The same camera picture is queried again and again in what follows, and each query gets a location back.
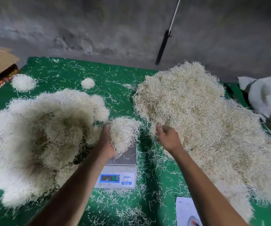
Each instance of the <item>small wood wool bundle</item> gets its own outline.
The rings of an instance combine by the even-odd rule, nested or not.
[[[80,152],[99,140],[102,128],[94,122],[108,116],[102,97],[69,89],[13,99],[0,110],[3,205],[18,207],[61,187],[77,169],[73,161]],[[127,117],[109,123],[118,157],[139,135],[140,123]]]
[[[199,63],[146,76],[133,97],[139,115],[175,128],[184,148],[236,211],[250,221],[253,196],[271,202],[271,136],[254,112],[224,98]]]

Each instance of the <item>green mat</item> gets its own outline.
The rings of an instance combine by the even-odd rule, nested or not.
[[[11,98],[31,97],[64,88],[82,90],[80,82],[90,77],[95,80],[96,86],[87,93],[106,98],[110,117],[130,116],[137,119],[139,117],[134,114],[131,101],[134,90],[124,84],[136,86],[144,81],[145,75],[156,73],[153,70],[49,57],[29,58],[21,72],[39,79],[38,86],[30,93],[17,93],[7,83],[0,90],[0,109],[5,108]],[[154,145],[144,131],[137,147],[138,168],[143,172],[137,178],[137,188],[124,194],[94,189],[79,225],[128,225],[133,218],[126,213],[135,209],[141,209],[137,219],[141,224],[147,217],[152,225],[176,225],[175,197],[189,196],[181,172],[174,162],[164,157],[158,145]],[[15,211],[3,208],[0,203],[0,225],[26,224],[46,201],[29,203]],[[271,205],[263,208],[254,204],[254,208],[256,219],[251,225],[271,225]]]

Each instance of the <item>scale platform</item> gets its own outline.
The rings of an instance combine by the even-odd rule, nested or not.
[[[128,148],[121,157],[108,160],[104,166],[95,188],[113,189],[124,188],[134,189],[136,186],[136,142]]]

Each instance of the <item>right hand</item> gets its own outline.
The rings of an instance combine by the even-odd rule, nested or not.
[[[168,126],[155,126],[157,134],[157,142],[171,154],[176,150],[183,149],[182,143],[180,142],[178,132],[174,128]]]

